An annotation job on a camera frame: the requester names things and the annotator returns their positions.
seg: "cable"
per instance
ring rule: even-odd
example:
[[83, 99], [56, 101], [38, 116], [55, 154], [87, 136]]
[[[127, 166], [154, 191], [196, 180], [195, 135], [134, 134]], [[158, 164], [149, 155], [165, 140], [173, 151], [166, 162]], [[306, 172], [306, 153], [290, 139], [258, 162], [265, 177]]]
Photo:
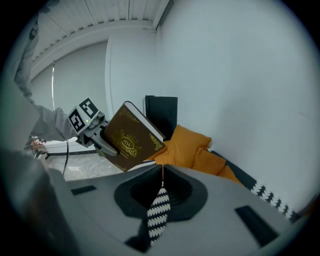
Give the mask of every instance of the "cable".
[[52, 79], [51, 79], [51, 97], [52, 97], [52, 105], [53, 110], [55, 110], [55, 99], [54, 99], [54, 74], [55, 74], [55, 61], [53, 61], [53, 67], [52, 67]]
[[69, 140], [66, 140], [66, 159], [65, 159], [65, 164], [64, 164], [64, 168], [63, 168], [63, 173], [62, 175], [65, 175], [65, 171], [66, 171], [66, 167], [68, 164], [68, 158], [69, 158]]
[[[89, 173], [89, 168], [90, 166], [92, 166], [94, 164], [94, 168], [92, 169], [92, 171]], [[100, 172], [100, 173], [97, 173], [96, 171], [94, 171], [97, 167], [97, 164], [95, 162], [92, 162], [88, 168], [86, 169], [86, 178], [88, 179], [90, 175], [92, 175], [92, 177], [101, 177], [101, 175], [103, 176], [108, 176], [108, 174], [106, 174], [105, 172]]]

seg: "orange pillow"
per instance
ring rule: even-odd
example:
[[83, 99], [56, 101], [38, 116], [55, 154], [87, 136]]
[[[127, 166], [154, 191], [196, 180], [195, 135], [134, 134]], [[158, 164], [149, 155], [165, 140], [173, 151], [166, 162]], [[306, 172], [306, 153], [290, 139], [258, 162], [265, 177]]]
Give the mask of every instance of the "orange pillow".
[[176, 166], [175, 160], [174, 160], [173, 156], [169, 154], [168, 150], [160, 155], [157, 155], [154, 160], [157, 165], [174, 165], [174, 166]]
[[210, 142], [210, 137], [178, 124], [168, 144], [167, 152], [176, 166], [192, 168], [198, 148], [206, 150]]
[[194, 158], [192, 169], [217, 175], [226, 165], [226, 160], [199, 147]]
[[235, 176], [234, 172], [231, 170], [229, 165], [226, 165], [222, 171], [218, 174], [219, 177], [226, 178], [228, 180], [234, 181], [236, 183], [242, 184], [237, 177]]

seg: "ceiling beam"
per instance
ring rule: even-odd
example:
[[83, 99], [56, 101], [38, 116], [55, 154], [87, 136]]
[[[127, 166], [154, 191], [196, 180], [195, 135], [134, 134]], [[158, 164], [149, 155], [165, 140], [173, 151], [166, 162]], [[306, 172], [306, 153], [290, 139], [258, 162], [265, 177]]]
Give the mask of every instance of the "ceiling beam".
[[32, 64], [30, 78], [31, 80], [34, 79], [41, 71], [51, 65], [53, 61], [57, 61], [84, 47], [106, 42], [110, 33], [115, 30], [143, 29], [154, 31], [152, 24], [152, 21], [148, 20], [119, 20], [79, 30], [55, 43], [41, 54]]
[[153, 23], [152, 23], [152, 28], [153, 28], [154, 30], [157, 29], [158, 24], [159, 24], [159, 21], [160, 21], [160, 19], [161, 19], [161, 16], [162, 16], [162, 14], [164, 13], [164, 11], [165, 11], [165, 9], [166, 9], [169, 1], [170, 1], [170, 0], [162, 0], [160, 6], [159, 6], [159, 8], [158, 8], [158, 11], [156, 12], [156, 15], [155, 15], [155, 17], [154, 17], [154, 21], [153, 21]]
[[55, 25], [58, 26], [58, 28], [60, 29], [60, 31], [62, 31], [66, 36], [69, 36], [70, 34], [65, 31], [48, 13], [46, 14], [46, 16], [49, 18], [49, 20], [51, 20]]
[[112, 5], [113, 5], [113, 17], [114, 17], [114, 20], [117, 22], [120, 20], [118, 1], [112, 0]]
[[125, 0], [125, 19], [129, 20], [129, 0]]
[[134, 0], [129, 0], [129, 20], [132, 19], [132, 8], [134, 5]]
[[84, 6], [86, 7], [86, 12], [89, 13], [89, 17], [90, 17], [90, 19], [91, 19], [92, 24], [93, 24], [93, 25], [97, 25], [97, 21], [94, 19], [94, 17], [93, 17], [93, 15], [92, 15], [92, 13], [91, 13], [91, 10], [90, 10], [90, 8], [89, 8], [88, 3], [87, 3], [86, 0], [84, 0]]
[[147, 0], [141, 0], [140, 1], [140, 6], [139, 6], [138, 20], [142, 21], [144, 19], [146, 6], [147, 6]]

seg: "brown book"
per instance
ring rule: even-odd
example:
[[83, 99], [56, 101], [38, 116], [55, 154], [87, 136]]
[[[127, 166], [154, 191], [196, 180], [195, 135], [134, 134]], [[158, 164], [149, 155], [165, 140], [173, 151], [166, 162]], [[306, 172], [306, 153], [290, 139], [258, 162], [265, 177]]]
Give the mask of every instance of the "brown book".
[[165, 147], [162, 133], [130, 101], [115, 113], [103, 135], [118, 152], [104, 157], [124, 172]]

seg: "white wall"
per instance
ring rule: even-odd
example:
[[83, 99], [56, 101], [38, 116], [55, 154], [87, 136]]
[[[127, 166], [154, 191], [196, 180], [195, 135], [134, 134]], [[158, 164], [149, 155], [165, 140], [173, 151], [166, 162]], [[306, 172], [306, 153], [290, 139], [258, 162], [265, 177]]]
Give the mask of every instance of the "white wall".
[[301, 25], [274, 2], [179, 0], [160, 31], [178, 123], [303, 208], [320, 181], [320, 78]]
[[75, 105], [90, 98], [108, 119], [105, 89], [107, 43], [77, 50], [54, 66], [53, 96], [55, 107], [68, 114]]
[[31, 81], [31, 92], [34, 103], [54, 110], [52, 103], [52, 65], [48, 66]]
[[131, 101], [143, 111], [143, 98], [159, 95], [156, 47], [156, 33], [149, 30], [122, 29], [110, 34], [105, 61], [110, 117], [125, 101]]

